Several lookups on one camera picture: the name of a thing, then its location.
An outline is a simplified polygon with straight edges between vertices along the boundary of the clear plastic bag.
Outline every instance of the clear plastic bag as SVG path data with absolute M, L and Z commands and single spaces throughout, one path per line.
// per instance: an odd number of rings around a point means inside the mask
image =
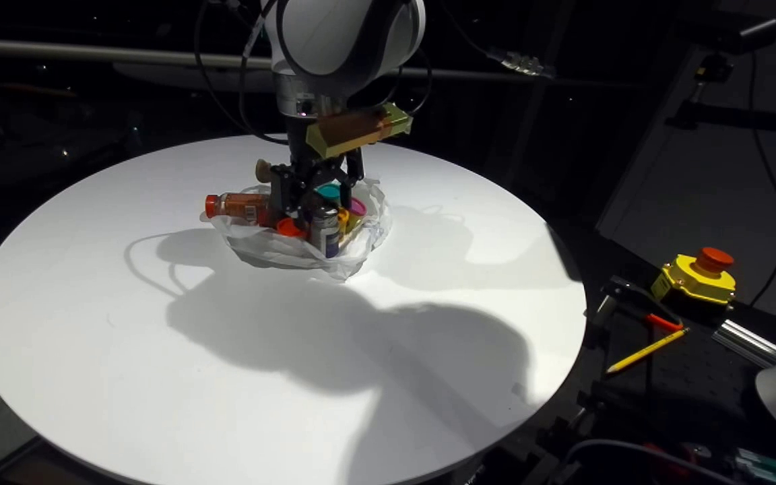
M 242 194 L 268 194 L 268 187 L 250 187 Z M 327 269 L 346 281 L 364 267 L 366 257 L 380 248 L 392 230 L 392 214 L 380 180 L 358 180 L 354 187 L 354 199 L 364 206 L 364 215 L 333 259 L 308 240 L 279 234 L 271 228 L 242 224 L 230 215 L 215 215 L 211 224 L 228 238 L 230 248 L 254 267 Z

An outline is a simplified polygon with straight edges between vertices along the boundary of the white round table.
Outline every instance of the white round table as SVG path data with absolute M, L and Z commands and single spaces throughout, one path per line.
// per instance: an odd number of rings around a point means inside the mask
M 0 246 L 0 397 L 125 481 L 369 485 L 440 473 L 570 374 L 586 295 L 502 187 L 364 151 L 395 230 L 358 276 L 242 265 L 201 221 L 285 149 L 228 139 L 108 167 Z

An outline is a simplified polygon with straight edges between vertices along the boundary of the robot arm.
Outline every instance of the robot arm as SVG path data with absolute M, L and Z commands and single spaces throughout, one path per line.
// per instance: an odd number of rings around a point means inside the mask
M 341 113 L 349 97 L 416 55 L 423 28 L 423 0 L 275 0 L 268 36 L 280 113 Z

